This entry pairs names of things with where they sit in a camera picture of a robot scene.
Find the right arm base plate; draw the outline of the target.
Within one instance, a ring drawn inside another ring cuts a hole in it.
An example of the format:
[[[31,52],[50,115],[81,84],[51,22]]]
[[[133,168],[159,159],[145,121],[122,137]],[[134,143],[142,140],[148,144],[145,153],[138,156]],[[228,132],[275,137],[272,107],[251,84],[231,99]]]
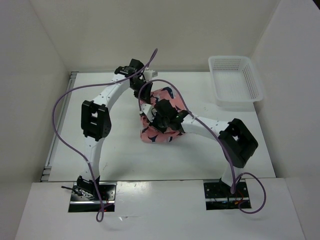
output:
[[[229,186],[219,179],[204,181],[203,188],[207,211],[234,210],[238,209],[239,205],[245,210],[252,208],[245,181],[238,182],[234,194],[231,194]]]

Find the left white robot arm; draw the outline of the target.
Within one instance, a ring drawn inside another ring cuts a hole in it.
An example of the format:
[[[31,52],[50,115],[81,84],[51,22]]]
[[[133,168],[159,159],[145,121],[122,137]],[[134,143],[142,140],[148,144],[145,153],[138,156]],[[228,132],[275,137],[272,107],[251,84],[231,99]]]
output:
[[[140,88],[152,78],[143,75],[144,64],[132,59],[128,66],[118,67],[110,85],[93,100],[85,100],[81,105],[81,129],[85,137],[84,156],[89,166],[76,181],[77,190],[87,199],[94,200],[100,194],[100,158],[105,138],[112,127],[110,111],[119,97],[128,89],[138,94]]]

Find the pink shark print shorts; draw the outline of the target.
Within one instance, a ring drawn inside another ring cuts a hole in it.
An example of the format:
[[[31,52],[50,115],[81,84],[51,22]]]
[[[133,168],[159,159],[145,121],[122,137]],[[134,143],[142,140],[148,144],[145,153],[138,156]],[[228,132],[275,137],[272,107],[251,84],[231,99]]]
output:
[[[151,105],[153,107],[161,100],[169,100],[178,111],[186,110],[182,98],[175,89],[169,86],[151,92]],[[184,132],[173,131],[170,128],[162,133],[150,126],[150,122],[145,116],[140,116],[140,121],[142,123],[140,138],[145,143],[168,143],[185,134]]]

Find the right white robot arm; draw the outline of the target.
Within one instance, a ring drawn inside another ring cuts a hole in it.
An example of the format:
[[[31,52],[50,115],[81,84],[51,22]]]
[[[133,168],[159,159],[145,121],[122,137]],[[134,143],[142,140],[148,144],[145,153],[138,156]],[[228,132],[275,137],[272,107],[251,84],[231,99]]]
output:
[[[215,140],[229,164],[220,179],[219,191],[225,197],[230,197],[237,191],[243,168],[259,146],[242,120],[234,118],[231,121],[219,121],[195,116],[186,108],[173,107],[166,99],[155,105],[142,104],[140,113],[161,133],[170,129]]]

